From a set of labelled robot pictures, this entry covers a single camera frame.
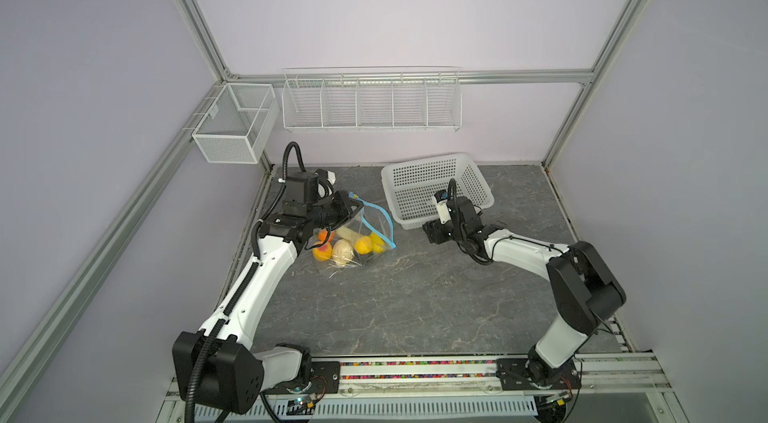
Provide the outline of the white perforated plastic basket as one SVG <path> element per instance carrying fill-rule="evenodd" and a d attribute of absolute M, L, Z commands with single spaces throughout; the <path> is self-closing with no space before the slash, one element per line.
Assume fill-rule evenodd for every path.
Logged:
<path fill-rule="evenodd" d="M 381 179 L 390 213 L 404 230 L 420 229 L 438 218 L 433 196 L 445 192 L 451 179 L 456 180 L 458 195 L 476 207 L 488 209 L 495 202 L 478 165 L 466 153 L 387 165 Z"/>

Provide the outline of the white toy cucumber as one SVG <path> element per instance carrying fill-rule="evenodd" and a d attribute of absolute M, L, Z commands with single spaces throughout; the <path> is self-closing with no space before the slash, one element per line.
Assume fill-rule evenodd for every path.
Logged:
<path fill-rule="evenodd" d="M 351 229 L 351 228 L 349 228 L 347 226 L 342 226 L 342 227 L 338 228 L 335 231 L 335 234 L 336 234 L 336 236 L 338 238 L 350 241 L 352 243 L 356 243 L 360 238 L 363 237 L 362 234 L 360 234 L 359 232 L 354 231 L 353 229 Z"/>

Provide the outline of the white mesh wall box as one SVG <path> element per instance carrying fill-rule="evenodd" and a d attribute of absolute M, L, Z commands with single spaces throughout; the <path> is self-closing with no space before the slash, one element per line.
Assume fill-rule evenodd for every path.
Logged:
<path fill-rule="evenodd" d="M 258 164 L 279 116 L 272 85 L 225 83 L 193 131 L 208 163 Z"/>

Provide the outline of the orange toy carrot piece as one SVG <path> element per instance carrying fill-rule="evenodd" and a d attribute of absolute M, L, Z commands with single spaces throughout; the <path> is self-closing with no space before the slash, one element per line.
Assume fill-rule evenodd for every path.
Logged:
<path fill-rule="evenodd" d="M 318 242 L 321 245 L 324 245 L 333 240 L 334 232 L 332 230 L 321 230 L 318 233 L 317 237 L 318 237 Z"/>

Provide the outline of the yellow red toy peach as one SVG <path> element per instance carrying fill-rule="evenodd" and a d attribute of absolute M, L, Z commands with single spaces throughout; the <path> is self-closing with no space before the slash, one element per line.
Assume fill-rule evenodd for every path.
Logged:
<path fill-rule="evenodd" d="M 312 255 L 316 261 L 320 261 L 320 262 L 328 261 L 333 256 L 333 246 L 331 243 L 325 243 L 322 246 L 314 248 L 312 250 Z"/>

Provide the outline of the yellow toy lemon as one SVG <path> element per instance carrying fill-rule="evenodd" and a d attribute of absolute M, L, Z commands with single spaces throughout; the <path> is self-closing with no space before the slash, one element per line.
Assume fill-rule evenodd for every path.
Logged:
<path fill-rule="evenodd" d="M 367 255 L 373 251 L 373 240 L 368 236 L 359 237 L 354 244 L 355 251 L 359 255 Z"/>

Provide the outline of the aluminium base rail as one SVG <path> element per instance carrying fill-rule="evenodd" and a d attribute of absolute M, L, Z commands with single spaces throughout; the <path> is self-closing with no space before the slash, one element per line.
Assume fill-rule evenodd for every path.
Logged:
<path fill-rule="evenodd" d="M 582 354 L 551 384 L 524 376 L 514 355 L 326 357 L 310 364 L 304 383 L 281 385 L 267 397 L 249 393 L 243 412 L 197 408 L 198 422 L 450 421 L 533 417 L 575 422 L 596 395 L 640 396 L 654 422 L 686 416 L 651 353 Z"/>

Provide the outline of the beige toy potato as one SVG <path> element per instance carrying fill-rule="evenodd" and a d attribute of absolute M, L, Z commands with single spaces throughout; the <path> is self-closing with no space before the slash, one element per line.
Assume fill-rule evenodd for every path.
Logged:
<path fill-rule="evenodd" d="M 331 259 L 335 265 L 345 267 L 353 263 L 354 258 L 354 246 L 349 241 L 340 239 L 333 245 Z"/>

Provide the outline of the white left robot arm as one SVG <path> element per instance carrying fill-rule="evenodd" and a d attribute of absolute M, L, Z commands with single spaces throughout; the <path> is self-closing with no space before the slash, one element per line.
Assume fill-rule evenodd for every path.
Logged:
<path fill-rule="evenodd" d="M 296 142 L 284 150 L 282 160 L 290 158 L 297 159 L 299 170 L 282 172 L 277 196 L 251 229 L 252 253 L 234 285 L 198 330 L 180 333 L 172 346 L 186 422 L 195 421 L 200 406 L 219 410 L 224 421 L 265 403 L 275 387 L 313 385 L 308 348 L 279 344 L 256 351 L 255 333 L 287 270 L 302 253 L 329 245 L 361 206 L 335 190 L 330 172 L 308 171 Z"/>

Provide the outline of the yellow toy corn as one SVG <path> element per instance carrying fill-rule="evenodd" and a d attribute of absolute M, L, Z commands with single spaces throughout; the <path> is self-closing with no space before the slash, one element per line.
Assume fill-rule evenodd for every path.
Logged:
<path fill-rule="evenodd" d="M 372 251 L 374 253 L 380 254 L 388 250 L 388 245 L 377 233 L 371 233 L 369 238 L 371 240 Z"/>

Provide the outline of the clear zip top bag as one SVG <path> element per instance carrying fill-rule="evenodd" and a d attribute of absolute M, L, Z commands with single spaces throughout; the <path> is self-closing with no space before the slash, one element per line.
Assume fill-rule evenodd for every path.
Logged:
<path fill-rule="evenodd" d="M 331 230 L 316 230 L 307 244 L 316 261 L 337 269 L 367 265 L 397 248 L 390 214 L 353 192 L 349 198 L 355 210 L 351 219 Z"/>

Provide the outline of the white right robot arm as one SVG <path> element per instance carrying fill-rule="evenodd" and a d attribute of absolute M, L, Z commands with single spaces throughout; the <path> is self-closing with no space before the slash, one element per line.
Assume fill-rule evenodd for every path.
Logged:
<path fill-rule="evenodd" d="M 549 283 L 556 317 L 529 350 L 518 374 L 542 389 L 561 381 L 573 368 L 578 350 L 627 302 L 625 290 L 597 249 L 586 241 L 548 243 L 484 224 L 475 205 L 458 194 L 454 179 L 433 194 L 432 204 L 438 218 L 422 225 L 430 243 L 453 241 L 479 265 L 508 264 Z"/>

